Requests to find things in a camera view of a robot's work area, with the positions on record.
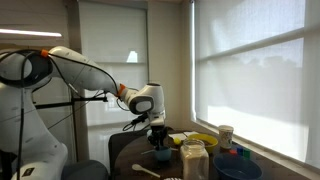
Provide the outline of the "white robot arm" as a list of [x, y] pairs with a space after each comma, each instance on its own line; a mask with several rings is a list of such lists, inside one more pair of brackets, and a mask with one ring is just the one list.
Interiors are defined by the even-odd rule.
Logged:
[[60, 79], [80, 101], [82, 90], [112, 94], [139, 119], [147, 119], [151, 143], [163, 144], [163, 89], [148, 83], [136, 90], [117, 82], [110, 73], [82, 54], [63, 46], [50, 50], [3, 49], [0, 53], [0, 149], [16, 156], [11, 180], [62, 180], [68, 149], [45, 125], [39, 110], [64, 106], [51, 91], [36, 99], [54, 79]]

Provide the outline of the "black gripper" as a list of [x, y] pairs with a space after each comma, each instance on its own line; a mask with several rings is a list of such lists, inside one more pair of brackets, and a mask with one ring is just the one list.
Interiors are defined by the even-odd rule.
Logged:
[[166, 147], [165, 141], [167, 136], [168, 128], [165, 126], [153, 126], [151, 128], [151, 134], [148, 136], [149, 142], [153, 145], [155, 150], [159, 150], [160, 147]]

